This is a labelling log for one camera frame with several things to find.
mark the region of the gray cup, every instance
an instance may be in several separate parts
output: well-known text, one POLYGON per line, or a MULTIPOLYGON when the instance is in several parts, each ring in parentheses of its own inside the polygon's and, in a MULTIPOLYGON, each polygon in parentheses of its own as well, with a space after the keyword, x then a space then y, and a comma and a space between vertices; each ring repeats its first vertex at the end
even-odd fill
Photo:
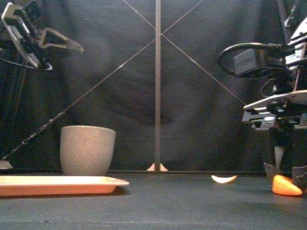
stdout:
POLYGON ((106 175, 112 162, 115 136, 116 132, 108 128, 62 128, 60 163, 64 175, 106 175))

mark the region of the black backdrop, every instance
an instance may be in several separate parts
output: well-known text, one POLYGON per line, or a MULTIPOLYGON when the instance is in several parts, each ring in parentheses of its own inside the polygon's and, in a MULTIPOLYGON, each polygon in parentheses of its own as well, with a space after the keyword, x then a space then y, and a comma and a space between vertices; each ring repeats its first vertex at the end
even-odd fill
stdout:
POLYGON ((11 155, 15 168, 60 169, 60 130, 78 124, 116 131, 112 170, 146 170, 160 148, 159 160, 171 171, 263 171, 267 133, 242 124, 242 107, 262 99, 266 80, 235 79, 220 71, 216 59, 236 43, 285 43, 278 2, 160 2, 158 75, 156 1, 40 1, 39 27, 60 31, 86 52, 51 57, 52 72, 23 73, 2 63, 2 155, 103 83, 11 155))

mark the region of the orange tray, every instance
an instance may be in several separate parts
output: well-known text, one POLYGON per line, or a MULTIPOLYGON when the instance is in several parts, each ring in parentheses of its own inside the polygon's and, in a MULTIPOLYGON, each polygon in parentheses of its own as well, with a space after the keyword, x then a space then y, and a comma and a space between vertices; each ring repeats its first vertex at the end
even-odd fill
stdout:
POLYGON ((106 176, 0 176, 0 197, 104 194, 128 184, 106 176))

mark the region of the black cable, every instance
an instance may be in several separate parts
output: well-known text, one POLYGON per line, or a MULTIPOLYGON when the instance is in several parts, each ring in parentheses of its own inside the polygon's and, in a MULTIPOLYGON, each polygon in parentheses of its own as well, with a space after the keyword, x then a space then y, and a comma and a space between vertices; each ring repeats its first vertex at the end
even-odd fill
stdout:
POLYGON ((18 67, 22 67, 22 68, 27 68, 27 69, 31 69, 31 70, 35 70, 35 71, 52 71, 54 70, 54 67, 52 67, 52 65, 50 63, 47 63, 46 68, 36 68, 36 67, 32 67, 32 66, 24 66, 20 63, 10 61, 10 60, 7 60, 4 58, 0 58, 0 61, 8 63, 10 65, 14 65, 14 66, 18 66, 18 67))
POLYGON ((281 56, 287 56, 294 51, 294 47, 279 45, 279 44, 263 44, 263 43, 256 43, 256 42, 236 44, 226 48, 218 57, 219 67, 230 75, 235 75, 235 72, 228 70, 228 68, 226 68, 223 59, 231 52, 234 52, 235 50, 240 50, 240 49, 264 49, 264 50, 277 52, 278 55, 281 56))

